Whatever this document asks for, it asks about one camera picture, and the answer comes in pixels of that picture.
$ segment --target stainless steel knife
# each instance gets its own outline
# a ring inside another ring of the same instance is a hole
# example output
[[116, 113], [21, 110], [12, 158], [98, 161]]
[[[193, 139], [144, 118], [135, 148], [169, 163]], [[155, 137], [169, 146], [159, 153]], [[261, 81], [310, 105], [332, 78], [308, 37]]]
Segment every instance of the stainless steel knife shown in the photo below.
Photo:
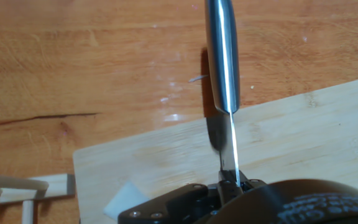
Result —
[[205, 0], [206, 32], [215, 107], [225, 119], [226, 143], [221, 169], [232, 170], [240, 186], [236, 130], [233, 114], [240, 107], [236, 21], [231, 0]]

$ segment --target cutting board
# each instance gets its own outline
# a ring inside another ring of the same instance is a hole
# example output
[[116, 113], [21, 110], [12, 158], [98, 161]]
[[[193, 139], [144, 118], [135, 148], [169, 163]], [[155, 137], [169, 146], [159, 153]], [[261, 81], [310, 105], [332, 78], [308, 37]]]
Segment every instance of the cutting board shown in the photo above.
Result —
[[[214, 119], [76, 151], [82, 223], [115, 223], [103, 208], [128, 180], [149, 197], [217, 182]], [[328, 179], [358, 188], [358, 80], [244, 108], [234, 119], [240, 169], [248, 178]]]

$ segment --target wooden table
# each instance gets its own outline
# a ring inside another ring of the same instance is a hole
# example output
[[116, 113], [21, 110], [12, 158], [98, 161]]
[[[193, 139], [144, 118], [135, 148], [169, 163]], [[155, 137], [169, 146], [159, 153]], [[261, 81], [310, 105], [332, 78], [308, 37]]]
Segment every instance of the wooden table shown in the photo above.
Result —
[[[242, 107], [358, 79], [358, 1], [233, 5]], [[77, 149], [208, 115], [189, 83], [205, 47], [201, 0], [0, 0], [0, 174], [73, 173]], [[38, 217], [78, 223], [77, 201]], [[20, 219], [0, 206], [0, 223]]]

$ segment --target screw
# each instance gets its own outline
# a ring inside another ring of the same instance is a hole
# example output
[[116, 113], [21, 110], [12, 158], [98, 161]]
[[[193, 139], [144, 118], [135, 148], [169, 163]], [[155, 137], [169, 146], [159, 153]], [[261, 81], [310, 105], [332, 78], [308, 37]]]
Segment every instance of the screw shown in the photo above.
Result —
[[161, 218], [161, 217], [162, 217], [162, 213], [160, 213], [160, 212], [153, 213], [153, 214], [151, 215], [151, 217], [152, 217], [152, 218]]
[[140, 212], [135, 212], [135, 211], [133, 211], [133, 212], [131, 212], [131, 213], [129, 214], [129, 216], [132, 217], [132, 218], [139, 217], [139, 216], [140, 216]]

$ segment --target knife handle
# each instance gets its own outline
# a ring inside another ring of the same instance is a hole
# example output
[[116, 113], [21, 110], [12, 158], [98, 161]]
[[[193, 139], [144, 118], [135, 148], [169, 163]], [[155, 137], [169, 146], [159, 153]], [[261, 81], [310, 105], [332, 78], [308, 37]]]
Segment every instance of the knife handle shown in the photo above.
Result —
[[205, 19], [215, 107], [231, 114], [240, 108], [237, 31], [231, 0], [205, 0]]

